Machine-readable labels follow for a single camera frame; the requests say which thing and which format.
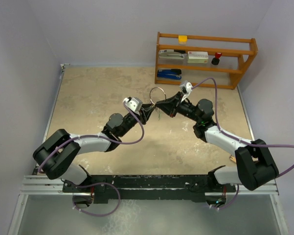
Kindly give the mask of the grey stapler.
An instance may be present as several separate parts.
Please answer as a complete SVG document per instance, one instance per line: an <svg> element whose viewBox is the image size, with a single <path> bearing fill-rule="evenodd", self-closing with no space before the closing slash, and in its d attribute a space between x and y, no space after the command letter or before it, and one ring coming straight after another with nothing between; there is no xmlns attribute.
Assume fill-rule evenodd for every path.
<svg viewBox="0 0 294 235"><path fill-rule="evenodd" d="M185 59L185 50L163 49L158 52L159 59L169 61L183 61Z"/></svg>

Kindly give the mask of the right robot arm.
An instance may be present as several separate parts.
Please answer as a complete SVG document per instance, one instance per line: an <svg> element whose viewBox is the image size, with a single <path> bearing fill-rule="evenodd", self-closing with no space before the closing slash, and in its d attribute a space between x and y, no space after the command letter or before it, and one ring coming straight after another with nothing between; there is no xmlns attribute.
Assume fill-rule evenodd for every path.
<svg viewBox="0 0 294 235"><path fill-rule="evenodd" d="M209 172L208 187L220 191L225 184L242 184L248 190L255 190L275 179L279 170L263 140L239 139L237 136L219 129L213 120L213 103L201 99L193 105L188 99L182 99L182 93L158 101L156 107L169 117L183 115L195 122L194 134L202 141L213 144L236 159L236 166L221 166Z"/></svg>

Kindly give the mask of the blue stapler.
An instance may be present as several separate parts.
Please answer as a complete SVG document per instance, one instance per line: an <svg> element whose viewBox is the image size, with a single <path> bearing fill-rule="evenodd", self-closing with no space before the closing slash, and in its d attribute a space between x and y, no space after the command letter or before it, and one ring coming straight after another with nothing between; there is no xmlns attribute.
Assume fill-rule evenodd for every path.
<svg viewBox="0 0 294 235"><path fill-rule="evenodd" d="M180 69L158 70L157 77L173 79L173 80L181 80L181 70Z"/></svg>

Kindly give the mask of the white green staples box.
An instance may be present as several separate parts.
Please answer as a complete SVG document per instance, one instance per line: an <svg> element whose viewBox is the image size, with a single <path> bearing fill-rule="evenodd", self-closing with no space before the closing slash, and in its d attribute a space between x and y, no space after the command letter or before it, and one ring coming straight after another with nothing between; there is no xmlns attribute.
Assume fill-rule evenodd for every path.
<svg viewBox="0 0 294 235"><path fill-rule="evenodd" d="M189 51L187 62L195 64L206 64L208 59L208 52L206 51Z"/></svg>

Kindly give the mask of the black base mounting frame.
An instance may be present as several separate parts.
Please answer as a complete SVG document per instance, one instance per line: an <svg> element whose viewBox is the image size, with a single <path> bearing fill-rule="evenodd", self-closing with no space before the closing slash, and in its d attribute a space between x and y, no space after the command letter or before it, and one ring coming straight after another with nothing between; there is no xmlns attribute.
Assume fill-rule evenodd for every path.
<svg viewBox="0 0 294 235"><path fill-rule="evenodd" d="M221 185L210 175L92 175L80 186L64 181L63 191L74 196L90 193L95 204L118 198L216 203L218 196L235 192L236 187Z"/></svg>

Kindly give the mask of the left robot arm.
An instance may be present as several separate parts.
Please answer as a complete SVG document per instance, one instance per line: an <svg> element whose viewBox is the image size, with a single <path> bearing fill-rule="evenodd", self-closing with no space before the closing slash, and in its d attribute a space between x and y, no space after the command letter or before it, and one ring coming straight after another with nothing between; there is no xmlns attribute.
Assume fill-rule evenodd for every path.
<svg viewBox="0 0 294 235"><path fill-rule="evenodd" d="M124 106L128 114L112 114L103 130L97 134L75 135L65 129L54 132L33 153L33 159L39 165L38 172L44 173L49 179L63 179L71 182L80 192L89 190L90 175L73 160L77 155L91 152L111 152L119 145L132 145L140 142L145 134L143 125L149 120L155 107L142 104L138 112L133 112L127 105ZM141 127L141 137L133 142L122 142L121 137L126 135L136 124Z"/></svg>

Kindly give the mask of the silver keyring with clips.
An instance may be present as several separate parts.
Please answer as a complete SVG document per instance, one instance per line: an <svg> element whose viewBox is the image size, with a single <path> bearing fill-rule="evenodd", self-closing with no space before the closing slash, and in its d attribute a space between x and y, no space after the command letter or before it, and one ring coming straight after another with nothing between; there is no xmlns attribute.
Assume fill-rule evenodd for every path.
<svg viewBox="0 0 294 235"><path fill-rule="evenodd" d="M155 104L158 101L166 99L166 93L165 93L164 89L161 87L153 87L149 91L149 99L150 99L150 102L153 104L153 106L155 106Z"/></svg>

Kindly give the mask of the wooden shelf rack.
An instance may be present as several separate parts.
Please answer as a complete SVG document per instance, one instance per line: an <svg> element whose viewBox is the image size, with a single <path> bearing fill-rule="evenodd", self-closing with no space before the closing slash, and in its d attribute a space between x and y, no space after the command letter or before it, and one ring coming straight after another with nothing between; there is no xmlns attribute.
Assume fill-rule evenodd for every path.
<svg viewBox="0 0 294 235"><path fill-rule="evenodd" d="M235 89L258 53L255 38L157 33L155 83L178 85L190 71L220 75L223 89Z"/></svg>

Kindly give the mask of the yellow small box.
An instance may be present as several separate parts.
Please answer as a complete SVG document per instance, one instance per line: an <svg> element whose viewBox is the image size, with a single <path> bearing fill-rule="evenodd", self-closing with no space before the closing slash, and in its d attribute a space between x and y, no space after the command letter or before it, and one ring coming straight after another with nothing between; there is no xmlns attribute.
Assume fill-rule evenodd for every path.
<svg viewBox="0 0 294 235"><path fill-rule="evenodd" d="M178 43L179 43L180 45L185 45L185 44L187 44L187 40L188 40L187 35L179 35L179 36L178 36Z"/></svg>

